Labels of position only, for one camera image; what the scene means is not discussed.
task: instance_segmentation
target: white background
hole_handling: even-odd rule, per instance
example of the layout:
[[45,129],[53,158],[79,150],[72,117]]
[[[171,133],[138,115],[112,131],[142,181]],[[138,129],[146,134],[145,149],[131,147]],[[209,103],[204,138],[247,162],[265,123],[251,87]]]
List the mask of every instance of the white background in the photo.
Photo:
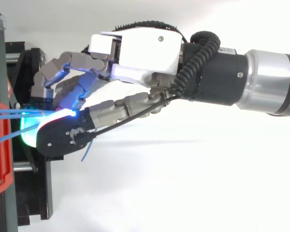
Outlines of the white background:
[[[141,20],[290,54],[290,0],[0,0],[7,41],[48,60]],[[88,104],[143,91],[113,83]],[[54,214],[21,232],[290,232],[290,117],[176,101],[51,163]]]

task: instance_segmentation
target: blue light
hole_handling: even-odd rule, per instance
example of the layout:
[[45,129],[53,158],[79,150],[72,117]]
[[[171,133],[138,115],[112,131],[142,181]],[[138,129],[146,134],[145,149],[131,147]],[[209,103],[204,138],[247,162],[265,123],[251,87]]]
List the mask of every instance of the blue light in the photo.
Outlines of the blue light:
[[53,120],[56,120],[58,118],[62,118],[65,116],[76,116],[76,112],[69,110],[69,109],[63,109],[60,111],[56,111],[53,114],[43,116],[43,117],[28,117],[28,118],[22,118],[20,129],[24,129],[26,127],[39,124],[37,129],[25,132],[21,134],[22,140],[31,147],[36,147],[36,137],[38,130],[47,124],[48,122],[51,122]]

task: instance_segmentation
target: red clip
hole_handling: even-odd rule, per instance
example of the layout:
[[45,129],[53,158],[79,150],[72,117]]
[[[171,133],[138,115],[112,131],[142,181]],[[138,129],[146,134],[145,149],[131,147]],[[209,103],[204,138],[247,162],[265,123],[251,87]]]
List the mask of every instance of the red clip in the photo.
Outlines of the red clip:
[[[9,107],[0,103],[0,109],[9,109]],[[0,138],[10,133],[10,120],[0,119]],[[9,139],[0,143],[0,193],[4,192],[14,181],[12,162],[11,140]]]

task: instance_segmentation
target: blue cable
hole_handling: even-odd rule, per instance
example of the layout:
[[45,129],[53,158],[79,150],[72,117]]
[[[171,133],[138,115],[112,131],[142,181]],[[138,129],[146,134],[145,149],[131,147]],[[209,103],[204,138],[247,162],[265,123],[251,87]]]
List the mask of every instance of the blue cable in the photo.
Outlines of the blue cable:
[[4,142],[7,139],[14,138],[14,137],[20,135],[21,133],[24,133],[24,132],[27,132],[27,131],[31,131],[31,130],[34,130],[34,129],[37,129],[37,128],[38,128],[38,124],[36,124],[34,126],[31,126],[31,127],[24,128],[23,130],[18,130],[18,131],[15,131],[13,133],[7,134],[7,135],[5,135],[5,136],[0,138],[0,143]]
[[90,141],[89,146],[88,146],[88,148],[86,150],[86,153],[85,153],[85,155],[81,159],[81,162],[86,158],[86,156],[87,156],[87,154],[88,154],[88,152],[89,152],[89,150],[91,148],[92,143],[93,143],[93,139]]
[[49,115],[51,113],[45,112],[44,114],[41,113],[34,113],[34,114],[27,114],[27,115],[22,115],[22,114],[18,114],[18,115],[0,115],[0,119],[15,119],[15,118],[23,118],[23,117],[42,117],[42,116],[46,116]]
[[[54,111],[44,110],[45,113],[54,113]],[[0,109],[0,114],[20,114],[20,113],[41,113],[41,110],[29,110],[29,109]]]

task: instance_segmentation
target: robotic hand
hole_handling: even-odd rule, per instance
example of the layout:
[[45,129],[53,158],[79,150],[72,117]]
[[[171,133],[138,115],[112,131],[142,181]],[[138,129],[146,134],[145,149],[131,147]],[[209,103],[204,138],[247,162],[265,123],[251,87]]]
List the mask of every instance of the robotic hand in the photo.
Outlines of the robotic hand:
[[[53,99],[51,86],[70,69],[85,74],[58,84]],[[85,98],[113,80],[151,90],[79,111]],[[135,118],[156,114],[175,99],[290,116],[290,55],[257,50],[238,54],[220,47],[219,38],[206,31],[187,43],[173,26],[139,22],[93,35],[82,53],[65,52],[45,64],[34,77],[31,99],[40,109],[76,110],[38,130],[38,151],[58,157]]]

